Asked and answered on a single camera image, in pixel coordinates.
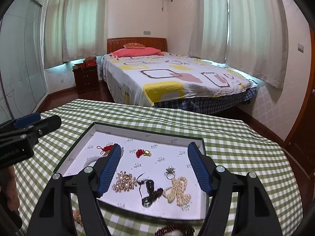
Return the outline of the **left hand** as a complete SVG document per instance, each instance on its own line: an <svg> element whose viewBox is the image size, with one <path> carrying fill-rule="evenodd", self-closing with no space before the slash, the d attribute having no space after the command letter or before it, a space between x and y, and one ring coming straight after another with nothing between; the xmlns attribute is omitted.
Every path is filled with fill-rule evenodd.
<svg viewBox="0 0 315 236"><path fill-rule="evenodd" d="M3 191L7 197L9 210L17 211L20 206L20 201L17 193L16 173L13 166L1 170L1 191Z"/></svg>

